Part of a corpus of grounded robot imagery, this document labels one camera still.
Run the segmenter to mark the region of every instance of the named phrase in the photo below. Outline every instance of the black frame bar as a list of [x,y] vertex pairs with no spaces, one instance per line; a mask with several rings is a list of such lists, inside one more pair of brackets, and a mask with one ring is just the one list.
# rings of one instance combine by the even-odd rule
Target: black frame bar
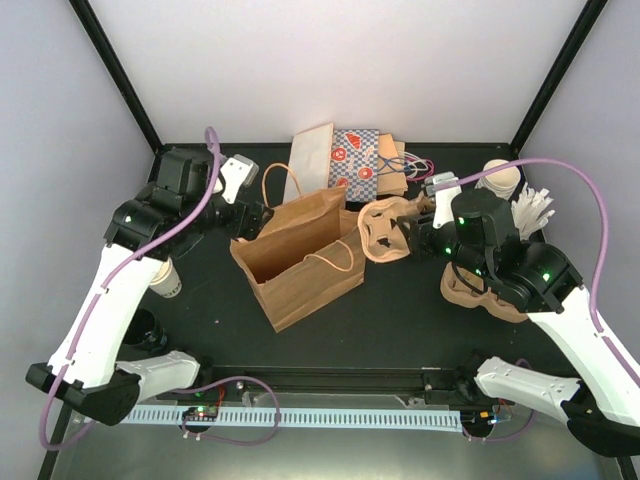
[[623,480],[638,480],[636,469],[633,467],[631,457],[618,457],[618,467]]
[[113,82],[116,84],[116,87],[118,87],[118,91],[122,95],[122,98],[124,98],[133,118],[138,123],[144,138],[147,139],[149,147],[151,147],[153,153],[158,154],[162,150],[163,143],[156,133],[151,119],[142,106],[138,94],[129,81],[129,77],[127,77],[127,73],[124,71],[115,50],[111,46],[107,34],[102,29],[102,25],[100,25],[100,21],[98,17],[96,17],[89,0],[69,0],[69,3],[76,12],[87,35],[89,35],[104,66],[107,67]]
[[593,27],[602,13],[607,1],[608,0],[587,0],[571,32],[569,32],[569,36],[565,40],[564,45],[562,45],[560,53],[553,62],[544,82],[542,82],[538,94],[533,99],[533,103],[524,116],[520,127],[518,127],[518,131],[513,137],[513,140],[511,140],[513,155],[517,156],[522,150],[522,147],[524,147],[524,144],[527,142],[531,132],[533,132],[544,110],[547,108],[558,85],[560,85],[564,75],[567,73],[567,70],[569,70],[573,59],[589,35],[591,27]]
[[[62,443],[64,434],[67,431],[67,426],[69,425],[69,420],[71,420],[71,413],[73,413],[73,409],[66,403],[63,403],[60,415],[58,415],[58,420],[56,420],[56,426],[51,435],[51,443]],[[57,460],[58,452],[48,451],[45,453],[44,460],[40,466],[40,472],[38,473],[38,480],[49,480],[51,478]]]

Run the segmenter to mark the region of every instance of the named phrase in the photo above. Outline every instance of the shopping bag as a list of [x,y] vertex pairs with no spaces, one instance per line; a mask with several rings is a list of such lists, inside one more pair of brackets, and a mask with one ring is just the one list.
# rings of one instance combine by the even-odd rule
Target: shopping bag
[[329,186],[347,187],[347,200],[368,203],[378,194],[378,130],[334,130]]
[[231,242],[231,256],[276,332],[364,282],[358,214],[344,210],[345,193],[340,187],[301,195],[275,207],[258,238]]

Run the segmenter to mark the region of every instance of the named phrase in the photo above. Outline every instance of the tan foam piece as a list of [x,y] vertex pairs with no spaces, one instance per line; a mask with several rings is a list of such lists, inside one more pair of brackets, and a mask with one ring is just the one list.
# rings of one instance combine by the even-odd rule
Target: tan foam piece
[[358,229],[366,257],[372,262],[387,263],[408,256],[407,240],[394,225],[395,221],[400,216],[417,215],[433,208],[434,204],[423,193],[413,200],[391,197],[364,206],[358,215]]
[[[460,275],[479,290],[483,288],[483,281],[477,275],[458,267]],[[467,287],[464,283],[458,280],[456,274],[453,272],[451,262],[447,263],[440,280],[440,291],[442,296],[448,302],[460,305],[465,308],[484,307],[491,315],[500,320],[505,320],[511,323],[524,322],[527,317],[524,313],[518,312],[516,308],[510,303],[498,300],[498,297],[488,289],[483,295],[479,295]]]

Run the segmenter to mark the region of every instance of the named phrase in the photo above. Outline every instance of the white cable tray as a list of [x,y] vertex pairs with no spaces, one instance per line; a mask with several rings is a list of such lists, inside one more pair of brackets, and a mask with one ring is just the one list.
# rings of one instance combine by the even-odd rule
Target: white cable tray
[[[191,407],[136,405],[122,423],[180,425],[182,413]],[[389,430],[436,430],[461,432],[459,412],[444,410],[366,410],[327,408],[281,408],[280,427],[352,428]],[[270,427],[275,408],[221,407],[215,421],[194,420],[188,425],[220,427]]]

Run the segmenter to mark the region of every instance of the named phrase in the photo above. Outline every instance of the brown paper bag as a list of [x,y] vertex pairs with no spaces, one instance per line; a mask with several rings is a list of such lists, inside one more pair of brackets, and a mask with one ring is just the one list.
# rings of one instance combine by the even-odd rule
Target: brown paper bag
[[[267,204],[264,177],[263,195]],[[257,239],[231,242],[276,332],[364,282],[358,214],[343,209],[345,195],[341,187],[301,196],[276,207]]]

